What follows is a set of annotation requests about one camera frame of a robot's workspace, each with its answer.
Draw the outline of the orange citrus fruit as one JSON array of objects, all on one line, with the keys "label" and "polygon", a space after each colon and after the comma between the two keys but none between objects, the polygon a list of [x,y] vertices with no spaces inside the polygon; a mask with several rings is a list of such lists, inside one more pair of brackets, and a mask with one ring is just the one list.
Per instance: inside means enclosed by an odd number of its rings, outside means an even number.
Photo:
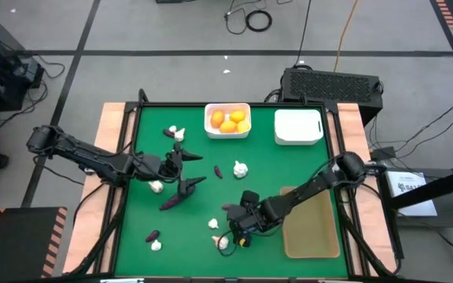
[{"label": "orange citrus fruit", "polygon": [[216,110],[212,113],[210,118],[210,125],[213,128],[220,128],[225,120],[225,114],[221,110]]},{"label": "orange citrus fruit", "polygon": [[222,134],[231,134],[237,131],[238,124],[231,120],[225,120],[219,127],[219,131]]}]

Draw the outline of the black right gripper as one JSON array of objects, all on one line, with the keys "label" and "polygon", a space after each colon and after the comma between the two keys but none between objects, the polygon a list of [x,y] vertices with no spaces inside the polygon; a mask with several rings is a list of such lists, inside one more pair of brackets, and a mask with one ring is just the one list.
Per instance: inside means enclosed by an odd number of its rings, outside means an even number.
[{"label": "black right gripper", "polygon": [[260,210],[259,206],[255,203],[243,202],[241,208],[228,208],[228,223],[230,228],[240,226],[242,230],[234,231],[234,243],[241,247],[238,242],[245,238],[250,246],[249,232],[265,233],[276,227],[276,223],[268,220]]}]

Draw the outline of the black support beam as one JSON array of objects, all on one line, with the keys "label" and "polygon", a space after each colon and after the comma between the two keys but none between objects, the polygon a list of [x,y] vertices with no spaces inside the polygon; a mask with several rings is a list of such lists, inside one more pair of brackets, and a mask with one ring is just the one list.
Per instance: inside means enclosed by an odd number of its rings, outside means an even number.
[{"label": "black support beam", "polygon": [[420,186],[398,197],[393,197],[389,206],[394,209],[405,208],[453,193],[453,174]]}]

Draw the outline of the white paper sheet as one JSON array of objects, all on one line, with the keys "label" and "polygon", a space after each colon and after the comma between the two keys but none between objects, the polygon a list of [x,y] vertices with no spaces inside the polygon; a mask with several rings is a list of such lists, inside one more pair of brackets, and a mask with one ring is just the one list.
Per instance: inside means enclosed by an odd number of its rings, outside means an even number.
[{"label": "white paper sheet", "polygon": [[[392,197],[398,197],[426,184],[425,176],[421,172],[387,171],[385,176]],[[437,216],[434,203],[431,200],[401,208],[400,212],[403,215],[413,217]]]}]

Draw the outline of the long purple eggplant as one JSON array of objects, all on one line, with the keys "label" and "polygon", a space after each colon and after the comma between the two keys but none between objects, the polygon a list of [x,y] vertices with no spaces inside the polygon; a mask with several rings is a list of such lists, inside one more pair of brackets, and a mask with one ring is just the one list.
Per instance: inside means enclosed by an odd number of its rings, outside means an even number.
[{"label": "long purple eggplant", "polygon": [[179,205],[186,198],[190,197],[194,193],[195,189],[196,186],[191,186],[185,195],[179,195],[178,193],[175,193],[159,207],[159,210],[166,211]]}]

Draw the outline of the plain white plastic bin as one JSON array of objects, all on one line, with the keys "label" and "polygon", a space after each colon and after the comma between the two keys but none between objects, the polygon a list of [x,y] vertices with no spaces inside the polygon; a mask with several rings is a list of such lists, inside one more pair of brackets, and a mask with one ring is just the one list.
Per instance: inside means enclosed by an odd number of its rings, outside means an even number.
[{"label": "plain white plastic bin", "polygon": [[230,120],[229,116],[233,111],[242,110],[245,112],[245,119],[250,122],[252,128],[252,118],[251,118],[251,108],[247,103],[217,103],[217,104],[207,104],[204,108],[204,130],[207,133],[207,136],[212,139],[235,139],[235,138],[246,138],[249,135],[249,132],[245,133],[235,133],[231,134],[222,134],[219,131],[219,128],[213,128],[210,125],[210,118],[214,111],[221,110],[225,114],[225,120]]}]

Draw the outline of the black computer case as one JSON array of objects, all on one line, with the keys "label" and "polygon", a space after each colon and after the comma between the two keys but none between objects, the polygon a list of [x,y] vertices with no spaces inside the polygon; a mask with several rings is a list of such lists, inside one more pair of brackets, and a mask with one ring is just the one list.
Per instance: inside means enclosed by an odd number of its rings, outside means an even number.
[{"label": "black computer case", "polygon": [[287,68],[280,80],[279,101],[326,105],[356,103],[363,125],[382,109],[384,85],[377,76],[315,71],[307,66]]}]

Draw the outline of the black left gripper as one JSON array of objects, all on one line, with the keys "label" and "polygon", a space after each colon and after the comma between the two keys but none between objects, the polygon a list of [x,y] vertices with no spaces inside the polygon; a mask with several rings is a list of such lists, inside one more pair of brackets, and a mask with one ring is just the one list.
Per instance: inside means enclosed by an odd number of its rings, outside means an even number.
[{"label": "black left gripper", "polygon": [[[202,160],[203,157],[187,152],[179,142],[173,145],[173,152],[182,161]],[[180,169],[171,162],[168,166],[160,157],[149,154],[134,154],[134,176],[140,181],[175,182],[180,178]],[[179,181],[179,195],[188,196],[196,189],[196,184],[206,177],[187,178]]]}]

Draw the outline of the tan translucent plastic bin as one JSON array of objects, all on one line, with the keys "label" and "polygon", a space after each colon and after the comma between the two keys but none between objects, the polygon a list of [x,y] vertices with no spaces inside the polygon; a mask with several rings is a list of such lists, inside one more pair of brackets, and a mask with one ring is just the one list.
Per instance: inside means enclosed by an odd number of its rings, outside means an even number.
[{"label": "tan translucent plastic bin", "polygon": [[325,190],[293,207],[282,224],[290,259],[328,259],[340,255],[330,193]]}]

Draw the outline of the green table mat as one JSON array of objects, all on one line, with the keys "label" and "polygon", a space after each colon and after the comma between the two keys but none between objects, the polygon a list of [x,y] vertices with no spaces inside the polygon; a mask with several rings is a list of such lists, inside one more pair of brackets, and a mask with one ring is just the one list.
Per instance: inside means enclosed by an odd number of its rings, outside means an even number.
[{"label": "green table mat", "polygon": [[[254,237],[249,248],[236,248],[224,257],[215,248],[212,236],[228,231],[224,204],[236,204],[245,190],[261,198],[274,196],[286,186],[299,186],[328,157],[325,141],[312,146],[280,146],[274,140],[274,109],[253,108],[252,129],[242,139],[211,139],[204,130],[203,108],[146,108],[143,110],[137,148],[162,156],[173,141],[164,135],[169,126],[185,128],[183,148],[202,156],[186,162],[187,178],[206,177],[194,194],[178,206],[159,207],[176,187],[167,184],[162,193],[133,181],[129,187],[120,244],[116,257],[118,277],[346,277],[343,256],[328,259],[290,259],[280,233]],[[234,162],[246,164],[244,178],[236,178]],[[217,165],[223,174],[214,172]],[[208,221],[216,219],[218,229]],[[161,250],[153,251],[146,237],[160,231]]]}]

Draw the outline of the black power brick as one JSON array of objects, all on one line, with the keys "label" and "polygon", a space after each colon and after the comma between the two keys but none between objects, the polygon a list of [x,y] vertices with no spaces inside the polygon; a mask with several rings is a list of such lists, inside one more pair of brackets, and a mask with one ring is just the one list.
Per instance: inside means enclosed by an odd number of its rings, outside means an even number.
[{"label": "black power brick", "polygon": [[396,152],[392,146],[373,149],[370,151],[370,159],[373,161],[390,160],[395,157]]}]

